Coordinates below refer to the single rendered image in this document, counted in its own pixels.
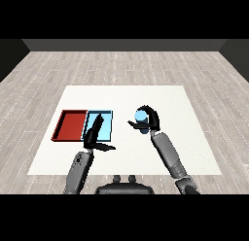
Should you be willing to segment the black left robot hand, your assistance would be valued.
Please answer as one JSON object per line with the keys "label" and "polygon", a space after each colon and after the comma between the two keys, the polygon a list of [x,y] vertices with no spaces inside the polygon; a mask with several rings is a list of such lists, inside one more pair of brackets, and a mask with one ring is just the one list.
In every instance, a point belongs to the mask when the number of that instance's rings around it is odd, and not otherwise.
{"label": "black left robot hand", "polygon": [[85,149],[87,150],[97,149],[103,152],[115,150],[115,147],[113,146],[108,146],[106,144],[97,142],[98,133],[100,131],[100,128],[103,122],[104,122],[104,118],[102,118],[101,115],[98,115],[95,118],[92,124],[92,127],[88,130],[86,136],[84,137],[84,148]]}

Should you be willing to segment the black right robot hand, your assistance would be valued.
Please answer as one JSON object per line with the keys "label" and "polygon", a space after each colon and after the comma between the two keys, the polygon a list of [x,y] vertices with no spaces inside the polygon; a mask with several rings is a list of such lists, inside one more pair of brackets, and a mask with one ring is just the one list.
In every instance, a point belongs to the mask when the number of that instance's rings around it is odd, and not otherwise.
{"label": "black right robot hand", "polygon": [[148,105],[143,105],[139,107],[136,111],[145,111],[147,113],[148,117],[148,123],[136,123],[132,122],[131,120],[128,121],[128,123],[134,128],[134,129],[147,129],[149,128],[149,131],[160,131],[160,118],[158,113],[151,108]]}

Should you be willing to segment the small blue can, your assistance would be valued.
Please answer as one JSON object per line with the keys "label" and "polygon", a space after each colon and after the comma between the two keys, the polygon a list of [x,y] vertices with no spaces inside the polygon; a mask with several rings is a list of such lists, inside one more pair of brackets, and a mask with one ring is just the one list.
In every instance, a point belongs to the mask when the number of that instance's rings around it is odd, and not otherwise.
{"label": "small blue can", "polygon": [[[135,115],[135,120],[136,120],[136,123],[148,123],[148,117],[147,117],[147,113],[145,111],[136,111]],[[140,132],[142,134],[147,134],[149,132],[149,128],[147,129],[139,129]]]}

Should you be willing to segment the light blue shallow open box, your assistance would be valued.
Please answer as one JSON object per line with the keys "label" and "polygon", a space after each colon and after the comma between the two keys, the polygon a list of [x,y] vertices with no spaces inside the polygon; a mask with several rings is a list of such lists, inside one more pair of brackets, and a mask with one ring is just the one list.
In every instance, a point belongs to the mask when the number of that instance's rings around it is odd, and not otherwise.
{"label": "light blue shallow open box", "polygon": [[111,110],[89,110],[86,121],[84,123],[82,138],[85,138],[88,130],[92,127],[93,122],[95,121],[98,115],[101,115],[101,117],[103,118],[103,123],[98,132],[97,141],[110,142],[112,134],[112,119],[113,119],[113,112]]}

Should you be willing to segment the red shallow open box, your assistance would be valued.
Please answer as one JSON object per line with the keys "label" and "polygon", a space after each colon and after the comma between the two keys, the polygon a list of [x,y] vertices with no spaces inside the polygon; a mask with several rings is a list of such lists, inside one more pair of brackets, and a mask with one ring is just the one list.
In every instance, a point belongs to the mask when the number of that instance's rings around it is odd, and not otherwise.
{"label": "red shallow open box", "polygon": [[87,110],[63,110],[53,132],[54,142],[81,142]]}

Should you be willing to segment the dark grey robot body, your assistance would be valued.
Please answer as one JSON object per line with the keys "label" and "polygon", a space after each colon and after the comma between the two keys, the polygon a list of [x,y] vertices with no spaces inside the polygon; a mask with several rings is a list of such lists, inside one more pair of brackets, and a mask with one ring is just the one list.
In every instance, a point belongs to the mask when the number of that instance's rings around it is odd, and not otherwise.
{"label": "dark grey robot body", "polygon": [[154,194],[154,191],[149,186],[138,184],[134,175],[128,176],[127,183],[122,183],[121,176],[115,175],[111,184],[98,187],[95,194]]}

